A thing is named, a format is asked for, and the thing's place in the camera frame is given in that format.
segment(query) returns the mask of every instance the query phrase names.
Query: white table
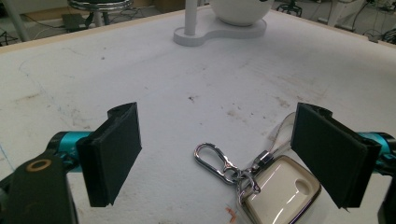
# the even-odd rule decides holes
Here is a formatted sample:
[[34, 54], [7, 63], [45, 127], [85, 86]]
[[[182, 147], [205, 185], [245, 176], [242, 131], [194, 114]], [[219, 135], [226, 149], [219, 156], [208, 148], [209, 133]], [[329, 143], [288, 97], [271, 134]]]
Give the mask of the white table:
[[[143, 149], [114, 206], [90, 208], [82, 175], [68, 175], [80, 222], [228, 223], [234, 188], [194, 161], [198, 144], [245, 167], [297, 102], [330, 109], [352, 130], [396, 135], [394, 48], [274, 11], [263, 37], [185, 48], [172, 41], [183, 18], [0, 48], [0, 178], [57, 132], [95, 130], [109, 108], [137, 102]], [[323, 193], [316, 212], [327, 216], [312, 223], [376, 223], [389, 179], [372, 180], [350, 213]]]

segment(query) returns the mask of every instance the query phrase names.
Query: cable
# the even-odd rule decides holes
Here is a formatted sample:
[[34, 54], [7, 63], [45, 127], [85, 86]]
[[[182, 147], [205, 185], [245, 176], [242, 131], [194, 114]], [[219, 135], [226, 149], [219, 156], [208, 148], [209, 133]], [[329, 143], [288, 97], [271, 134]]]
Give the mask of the cable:
[[52, 27], [49, 27], [49, 28], [47, 28], [47, 29], [44, 29], [44, 30], [38, 32], [38, 33], [35, 35], [35, 37], [33, 38], [33, 40], [36, 40], [36, 39], [38, 38], [38, 36], [41, 35], [42, 33], [46, 32], [46, 31], [48, 31], [48, 30], [52, 30], [52, 29], [64, 29], [64, 27], [59, 27], [59, 28], [52, 28]]
[[359, 17], [359, 15], [361, 14], [361, 12], [364, 10], [365, 7], [367, 7], [367, 5], [369, 5], [370, 1], [367, 1], [366, 4], [363, 5], [363, 7], [361, 8], [361, 10], [359, 10], [358, 14], [356, 14], [355, 19], [353, 20], [352, 23], [352, 32], [355, 32], [355, 22], [356, 19]]
[[43, 25], [43, 26], [48, 26], [48, 27], [51, 27], [51, 28], [62, 28], [62, 26], [51, 26], [51, 25], [47, 25], [47, 24], [45, 24], [45, 23], [36, 21], [35, 19], [33, 19], [33, 18], [31, 18], [30, 16], [27, 16], [27, 15], [25, 15], [25, 14], [22, 14], [22, 16], [26, 17], [27, 19], [29, 19], [29, 20], [31, 20], [31, 21], [37, 23], [37, 24]]

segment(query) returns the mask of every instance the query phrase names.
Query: stained white surface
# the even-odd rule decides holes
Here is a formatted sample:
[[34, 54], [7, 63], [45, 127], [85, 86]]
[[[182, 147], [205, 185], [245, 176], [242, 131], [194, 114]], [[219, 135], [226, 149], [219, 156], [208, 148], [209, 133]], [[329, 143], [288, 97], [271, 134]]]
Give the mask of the stained white surface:
[[[228, 223], [234, 188], [200, 167], [194, 148], [214, 143], [245, 168], [299, 101], [352, 130], [396, 135], [395, 49], [272, 11], [263, 37], [186, 48], [172, 41], [183, 18], [0, 54], [0, 145], [13, 168], [57, 132], [95, 130], [109, 108], [138, 104], [143, 150], [114, 206], [90, 208], [82, 176], [68, 175], [81, 223]], [[373, 175], [350, 213], [324, 194], [315, 212], [327, 217], [312, 223], [376, 223], [388, 184]]]

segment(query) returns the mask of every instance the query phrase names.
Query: white lamp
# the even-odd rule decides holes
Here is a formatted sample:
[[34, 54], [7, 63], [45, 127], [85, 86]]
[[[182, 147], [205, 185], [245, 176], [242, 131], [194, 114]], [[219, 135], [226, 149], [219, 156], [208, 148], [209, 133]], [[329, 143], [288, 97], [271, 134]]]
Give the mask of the white lamp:
[[211, 0], [212, 8], [197, 9], [197, 0], [187, 0], [185, 26], [175, 30], [174, 41], [197, 47], [210, 38], [261, 36], [267, 27], [262, 18], [273, 3], [274, 0]]

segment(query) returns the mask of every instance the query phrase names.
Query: white lamp base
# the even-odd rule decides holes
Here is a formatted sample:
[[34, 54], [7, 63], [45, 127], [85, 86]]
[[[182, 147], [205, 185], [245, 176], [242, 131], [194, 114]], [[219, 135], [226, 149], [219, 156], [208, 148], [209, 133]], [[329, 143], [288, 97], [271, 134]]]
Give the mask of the white lamp base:
[[212, 8], [200, 8], [197, 11], [195, 35], [185, 35], [184, 27], [174, 32], [174, 41], [186, 47], [198, 47], [211, 38], [246, 39], [264, 35], [267, 23], [259, 20], [249, 26], [234, 26], [219, 20]]

